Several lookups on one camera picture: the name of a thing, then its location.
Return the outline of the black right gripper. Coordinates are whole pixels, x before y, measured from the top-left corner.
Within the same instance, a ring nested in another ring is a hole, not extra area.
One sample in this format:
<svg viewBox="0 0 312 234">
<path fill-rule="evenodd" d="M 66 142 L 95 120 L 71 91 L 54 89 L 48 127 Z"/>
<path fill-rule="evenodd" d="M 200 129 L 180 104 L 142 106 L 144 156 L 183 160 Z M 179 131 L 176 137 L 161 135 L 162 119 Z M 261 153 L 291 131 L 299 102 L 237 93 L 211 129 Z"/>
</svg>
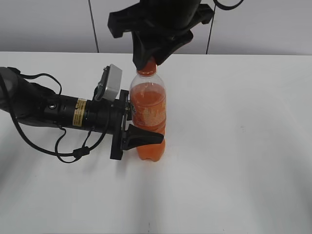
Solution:
<svg viewBox="0 0 312 234">
<path fill-rule="evenodd" d="M 176 50 L 191 42 L 191 29 L 199 23 L 209 23 L 213 15 L 211 7 L 199 0 L 141 0 L 111 12 L 108 28 L 114 38 L 132 32 L 133 63 L 137 70 L 142 70 L 151 56 L 161 65 Z M 175 37 L 165 39 L 156 50 L 156 35 Z"/>
</svg>

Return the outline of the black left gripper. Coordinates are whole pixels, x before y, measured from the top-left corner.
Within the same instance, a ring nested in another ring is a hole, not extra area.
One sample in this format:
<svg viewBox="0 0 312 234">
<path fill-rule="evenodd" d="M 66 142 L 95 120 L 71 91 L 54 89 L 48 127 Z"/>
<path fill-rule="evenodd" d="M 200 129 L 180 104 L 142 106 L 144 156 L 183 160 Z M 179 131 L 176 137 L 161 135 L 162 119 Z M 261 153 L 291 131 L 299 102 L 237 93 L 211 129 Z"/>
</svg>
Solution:
<svg viewBox="0 0 312 234">
<path fill-rule="evenodd" d="M 114 131 L 112 134 L 110 159 L 113 160 L 121 160 L 123 150 L 127 151 L 139 146 L 161 144 L 164 140 L 163 134 L 140 129 L 132 124 L 125 131 L 126 120 L 130 114 L 128 97 L 129 91 L 121 90 L 119 99 L 116 99 L 112 106 Z"/>
</svg>

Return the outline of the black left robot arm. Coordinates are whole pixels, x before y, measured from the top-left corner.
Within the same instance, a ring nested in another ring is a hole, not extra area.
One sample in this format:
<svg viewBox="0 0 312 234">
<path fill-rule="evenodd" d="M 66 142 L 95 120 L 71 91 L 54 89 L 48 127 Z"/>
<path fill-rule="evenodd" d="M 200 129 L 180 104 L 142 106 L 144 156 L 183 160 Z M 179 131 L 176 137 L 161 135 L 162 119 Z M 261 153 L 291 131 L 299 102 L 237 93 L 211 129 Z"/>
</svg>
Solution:
<svg viewBox="0 0 312 234">
<path fill-rule="evenodd" d="M 42 153 L 60 161 L 68 156 L 74 161 L 88 155 L 95 147 L 83 144 L 71 153 L 49 151 L 35 145 L 21 125 L 68 128 L 100 133 L 100 139 L 112 135 L 110 158 L 120 160 L 123 152 L 144 145 L 160 144 L 164 136 L 140 129 L 126 121 L 131 119 L 129 92 L 120 88 L 122 71 L 106 66 L 91 100 L 65 96 L 34 82 L 36 75 L 24 75 L 14 67 L 0 69 L 0 108 L 8 112 L 22 139 Z"/>
</svg>

